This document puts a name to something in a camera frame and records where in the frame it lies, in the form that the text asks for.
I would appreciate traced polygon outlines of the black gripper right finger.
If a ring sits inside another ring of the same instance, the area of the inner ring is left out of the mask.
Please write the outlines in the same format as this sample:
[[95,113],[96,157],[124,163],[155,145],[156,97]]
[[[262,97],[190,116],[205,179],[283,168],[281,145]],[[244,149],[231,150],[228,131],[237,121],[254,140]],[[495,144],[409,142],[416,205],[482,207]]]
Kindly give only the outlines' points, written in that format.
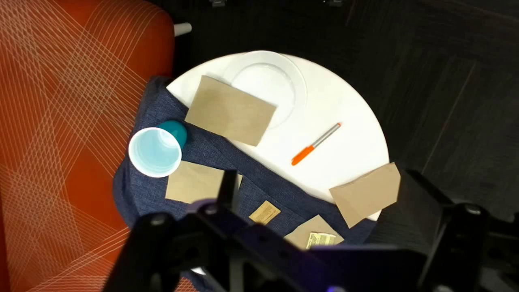
[[419,236],[421,249],[429,251],[455,202],[417,170],[404,171],[403,199],[406,213]]

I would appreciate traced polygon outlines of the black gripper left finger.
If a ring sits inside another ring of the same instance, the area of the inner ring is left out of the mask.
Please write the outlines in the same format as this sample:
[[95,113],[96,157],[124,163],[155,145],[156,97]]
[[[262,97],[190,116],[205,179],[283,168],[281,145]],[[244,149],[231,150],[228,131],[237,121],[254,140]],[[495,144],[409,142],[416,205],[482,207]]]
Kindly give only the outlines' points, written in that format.
[[239,173],[236,170],[226,170],[218,192],[218,204],[231,209],[237,187]]

